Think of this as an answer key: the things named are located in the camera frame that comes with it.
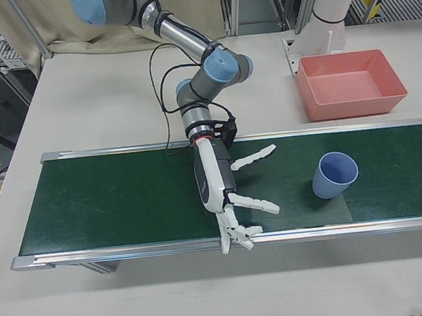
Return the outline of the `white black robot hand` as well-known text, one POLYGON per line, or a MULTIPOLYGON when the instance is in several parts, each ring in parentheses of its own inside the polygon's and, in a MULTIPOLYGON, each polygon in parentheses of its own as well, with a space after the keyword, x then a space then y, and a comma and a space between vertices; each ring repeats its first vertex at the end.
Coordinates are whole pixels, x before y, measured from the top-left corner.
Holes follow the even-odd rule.
POLYGON ((245 228, 240 225, 234 213, 236 206, 272 214, 280 212, 279 206, 270 201, 239 196, 233 175, 233 172, 271 155, 276 148, 274 144, 268 145, 255 154, 233 161, 219 138, 202 136, 193 142, 194 175, 199 196, 205 209, 216 214, 223 254, 229 253, 232 241, 253 249, 250 238, 263 232, 261 226, 245 228))

